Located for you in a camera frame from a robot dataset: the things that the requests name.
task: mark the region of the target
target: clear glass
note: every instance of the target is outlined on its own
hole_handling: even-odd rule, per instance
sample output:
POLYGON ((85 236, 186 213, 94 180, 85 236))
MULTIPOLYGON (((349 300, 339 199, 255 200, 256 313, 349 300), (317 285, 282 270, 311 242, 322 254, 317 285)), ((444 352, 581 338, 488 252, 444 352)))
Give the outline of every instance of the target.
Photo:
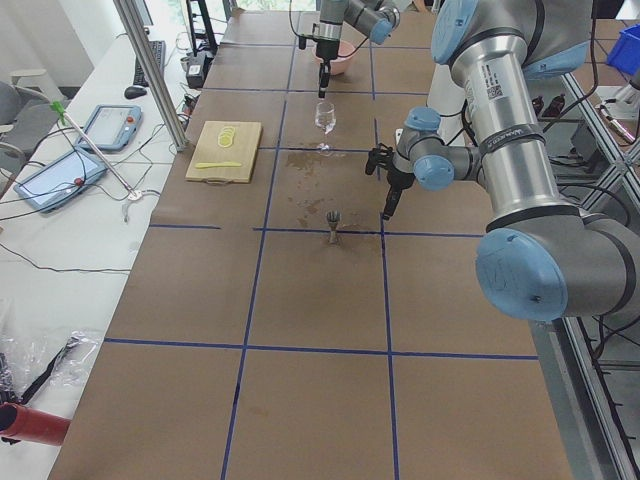
POLYGON ((325 141, 318 145, 318 150, 328 152, 331 146, 327 143, 326 138, 329 132, 336 126, 336 111, 333 103, 322 100, 316 105, 316 127, 324 132, 325 141))

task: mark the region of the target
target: chair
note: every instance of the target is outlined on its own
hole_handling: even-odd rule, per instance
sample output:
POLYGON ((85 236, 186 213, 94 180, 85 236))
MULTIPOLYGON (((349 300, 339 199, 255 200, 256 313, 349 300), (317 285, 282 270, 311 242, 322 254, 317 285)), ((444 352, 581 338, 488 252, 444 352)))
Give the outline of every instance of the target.
POLYGON ((58 120, 50 103, 36 90, 0 81, 0 168, 12 176, 58 120))

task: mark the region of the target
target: blue and gray electronic device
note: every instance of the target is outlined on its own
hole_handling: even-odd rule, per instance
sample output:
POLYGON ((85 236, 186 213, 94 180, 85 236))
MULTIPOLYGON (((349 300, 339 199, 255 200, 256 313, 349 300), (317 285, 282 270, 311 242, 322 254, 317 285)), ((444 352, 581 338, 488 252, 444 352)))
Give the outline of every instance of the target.
MULTIPOLYGON (((84 132, 100 150, 119 152, 136 134, 141 121, 142 110, 136 105, 98 105, 84 132)), ((78 138, 76 146, 91 150, 82 138, 78 138)))
POLYGON ((13 189, 37 211, 47 213, 96 183, 106 169, 99 158, 78 148, 16 183, 13 189))

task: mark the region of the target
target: blue container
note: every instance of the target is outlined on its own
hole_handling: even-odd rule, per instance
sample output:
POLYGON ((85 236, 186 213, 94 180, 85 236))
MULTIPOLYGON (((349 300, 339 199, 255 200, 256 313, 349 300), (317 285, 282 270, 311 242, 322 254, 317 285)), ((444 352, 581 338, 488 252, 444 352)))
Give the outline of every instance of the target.
POLYGON ((640 24, 625 28, 607 56, 607 64, 629 75, 640 68, 640 24))

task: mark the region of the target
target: clear plastic wrap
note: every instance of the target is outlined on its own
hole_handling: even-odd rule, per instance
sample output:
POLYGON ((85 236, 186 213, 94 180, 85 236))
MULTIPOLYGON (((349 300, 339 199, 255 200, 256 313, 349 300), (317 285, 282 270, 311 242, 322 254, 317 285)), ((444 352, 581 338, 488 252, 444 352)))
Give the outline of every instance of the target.
POLYGON ((50 387, 83 386, 102 335, 18 326, 13 302, 0 299, 0 402, 28 403, 50 387))

